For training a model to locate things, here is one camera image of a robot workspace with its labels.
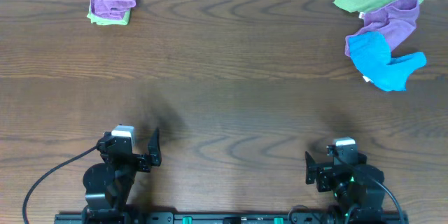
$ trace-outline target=wood grain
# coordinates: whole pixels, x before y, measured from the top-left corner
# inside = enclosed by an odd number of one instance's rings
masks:
[[[136,126],[138,152],[161,129],[162,166],[129,200],[146,211],[324,209],[304,152],[326,160],[351,136],[412,223],[448,222],[448,0],[425,0],[393,52],[428,58],[404,93],[363,82],[343,53],[362,23],[333,0],[137,0],[126,27],[91,25],[88,1],[0,0],[0,223],[21,223],[32,183],[118,123]],[[30,221],[80,211],[98,162],[49,176]]]

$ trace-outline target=white tag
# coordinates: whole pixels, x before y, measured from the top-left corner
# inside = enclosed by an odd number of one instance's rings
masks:
[[[336,146],[347,146],[351,144],[356,144],[356,142],[351,137],[342,137],[340,139],[334,139],[333,144]]]
[[[365,81],[365,82],[372,82],[372,83],[373,83],[373,81],[370,80],[369,77],[367,77],[367,76],[363,76],[363,78],[364,78],[364,81]]]
[[[112,136],[115,137],[129,137],[132,142],[132,146],[135,145],[135,137],[134,137],[134,127],[133,126],[124,126],[119,125],[115,127],[115,129],[111,132]]]

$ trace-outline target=black cable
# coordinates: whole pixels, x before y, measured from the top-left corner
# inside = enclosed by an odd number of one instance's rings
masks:
[[[291,221],[292,223],[295,224],[295,222],[291,220],[291,213],[294,210],[299,209],[299,208],[304,208],[304,209],[308,210],[308,212],[310,214],[312,214],[319,221],[319,223],[322,223],[322,220],[320,218],[318,218],[315,213],[311,212],[311,209],[309,209],[308,206],[305,206],[305,205],[295,205],[295,206],[291,207],[291,210],[289,210],[289,213],[288,213],[288,221]]]
[[[349,224],[349,220],[350,220],[350,215],[351,212],[355,209],[359,208],[358,204],[353,204],[350,206],[349,210],[347,211],[347,213],[345,214],[345,220],[344,220],[344,224]]]
[[[351,171],[361,173],[362,175],[364,175],[365,177],[367,177],[368,179],[370,179],[371,181],[376,183],[380,188],[382,188],[389,195],[389,197],[392,199],[393,203],[395,204],[395,207],[397,208],[397,211],[398,211],[398,215],[400,216],[400,223],[402,223],[402,224],[406,223],[405,216],[403,215],[403,211],[401,210],[398,200],[395,198],[395,196],[393,196],[392,192],[385,185],[378,182],[378,180],[376,180],[371,175],[365,173],[364,171],[360,171],[357,168],[355,168],[353,165],[347,164],[346,162],[342,161],[338,156],[335,156],[335,158],[337,160],[339,160],[339,162],[341,162],[343,165],[346,165]]]
[[[42,180],[44,180],[46,177],[48,177],[48,175],[52,174],[54,171],[56,171],[57,169],[63,167],[64,165],[67,165],[75,160],[78,160],[82,157],[84,157],[85,155],[91,153],[92,151],[96,150],[97,146],[90,148],[89,150],[81,153],[80,155],[77,155],[74,158],[71,158],[70,160],[67,160],[65,162],[63,162],[62,164],[57,165],[55,168],[51,169],[50,171],[47,171],[46,174],[44,174],[40,179],[38,179],[34,185],[29,189],[27,196],[25,197],[25,199],[23,200],[23,206],[22,206],[22,215],[23,215],[23,221],[25,222],[25,224],[29,224],[28,221],[28,215],[27,215],[27,204],[28,204],[28,200],[29,197],[31,196],[31,194],[33,193],[34,189],[36,189],[37,185],[42,182]]]

